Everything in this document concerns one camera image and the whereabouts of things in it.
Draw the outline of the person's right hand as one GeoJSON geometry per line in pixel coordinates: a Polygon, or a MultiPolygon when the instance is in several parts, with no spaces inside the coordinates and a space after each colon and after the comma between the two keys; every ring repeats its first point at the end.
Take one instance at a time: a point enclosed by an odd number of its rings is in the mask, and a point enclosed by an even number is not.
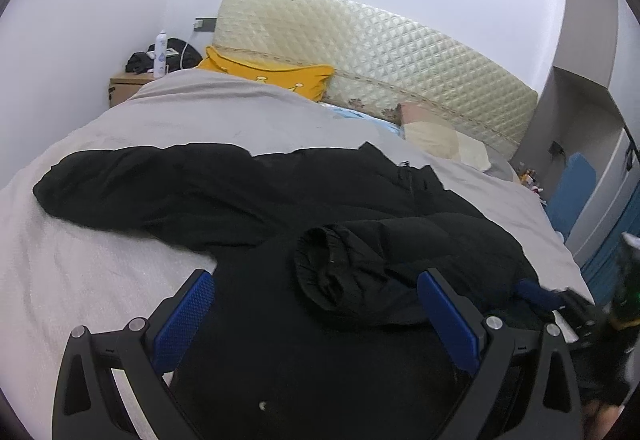
{"type": "Polygon", "coordinates": [[[603,440],[625,406],[614,405],[600,400],[592,400],[582,408],[584,419],[584,439],[603,440]]]}

